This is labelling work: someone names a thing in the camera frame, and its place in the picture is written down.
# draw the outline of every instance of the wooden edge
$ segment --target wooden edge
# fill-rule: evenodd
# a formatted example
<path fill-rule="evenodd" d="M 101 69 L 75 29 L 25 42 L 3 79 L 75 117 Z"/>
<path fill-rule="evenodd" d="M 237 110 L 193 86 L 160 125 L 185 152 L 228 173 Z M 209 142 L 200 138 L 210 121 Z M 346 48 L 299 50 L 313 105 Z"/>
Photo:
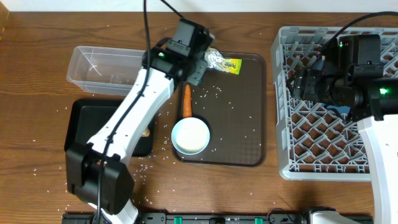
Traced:
<path fill-rule="evenodd" d="M 4 32 L 7 19 L 10 15 L 10 11 L 0 2 L 0 40 Z"/>

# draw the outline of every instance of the white wall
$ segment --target white wall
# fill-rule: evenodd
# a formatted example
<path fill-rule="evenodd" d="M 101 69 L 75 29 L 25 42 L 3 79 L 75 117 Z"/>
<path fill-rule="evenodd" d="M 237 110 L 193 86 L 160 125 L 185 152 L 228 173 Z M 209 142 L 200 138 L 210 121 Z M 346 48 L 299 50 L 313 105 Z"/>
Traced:
<path fill-rule="evenodd" d="M 142 11 L 142 0 L 0 0 L 10 11 Z M 147 0 L 148 11 L 169 11 Z M 398 11 L 398 0 L 168 0 L 180 12 Z"/>

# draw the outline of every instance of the candy wrapper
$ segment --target candy wrapper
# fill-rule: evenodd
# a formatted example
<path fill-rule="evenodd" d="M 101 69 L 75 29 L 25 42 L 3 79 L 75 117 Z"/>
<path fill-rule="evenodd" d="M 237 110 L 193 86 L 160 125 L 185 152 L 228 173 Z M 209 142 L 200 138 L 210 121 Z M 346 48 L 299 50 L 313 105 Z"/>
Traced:
<path fill-rule="evenodd" d="M 205 60 L 209 68 L 215 68 L 222 72 L 239 75 L 242 59 L 224 58 L 216 49 L 208 48 L 205 52 Z"/>

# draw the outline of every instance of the transparent plastic bin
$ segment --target transparent plastic bin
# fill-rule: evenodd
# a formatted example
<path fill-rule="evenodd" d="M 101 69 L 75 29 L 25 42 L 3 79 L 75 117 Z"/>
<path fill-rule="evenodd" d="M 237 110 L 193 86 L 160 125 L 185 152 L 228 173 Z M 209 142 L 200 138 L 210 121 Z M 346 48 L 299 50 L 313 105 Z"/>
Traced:
<path fill-rule="evenodd" d="M 126 96 L 136 81 L 143 55 L 143 50 L 78 46 L 67 80 L 85 92 Z"/>
<path fill-rule="evenodd" d="M 321 103 L 296 100 L 286 80 L 316 61 L 321 44 L 340 27 L 282 27 L 271 46 L 277 103 L 279 174 L 287 180 L 370 181 L 356 123 L 344 123 Z M 350 27 L 342 35 L 378 34 L 384 77 L 398 77 L 398 29 Z"/>

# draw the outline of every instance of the light blue bowl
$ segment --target light blue bowl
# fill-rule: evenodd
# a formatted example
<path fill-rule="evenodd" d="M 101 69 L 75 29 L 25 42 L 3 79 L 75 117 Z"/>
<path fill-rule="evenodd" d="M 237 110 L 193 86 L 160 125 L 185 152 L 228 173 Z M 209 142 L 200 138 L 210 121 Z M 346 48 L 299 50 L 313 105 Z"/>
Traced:
<path fill-rule="evenodd" d="M 193 129 L 198 129 L 200 126 L 206 127 L 204 133 L 198 133 L 198 134 L 205 134 L 206 135 L 206 144 L 203 146 L 202 149 L 199 149 L 199 150 L 197 150 L 195 152 L 188 152 L 188 151 L 182 149 L 177 144 L 177 134 L 180 131 L 181 126 L 183 124 L 187 124 L 187 123 Z M 178 152 L 181 152 L 182 154 L 185 154 L 185 155 L 195 155 L 195 154 L 198 154 L 199 152 L 202 152 L 207 147 L 207 145 L 209 144 L 209 141 L 210 141 L 210 130 L 209 130 L 209 127 L 202 120 L 200 120 L 198 118 L 184 118 L 184 119 L 179 121 L 174 126 L 173 131 L 172 131 L 172 143 L 173 143 L 174 148 L 176 148 L 176 150 Z"/>

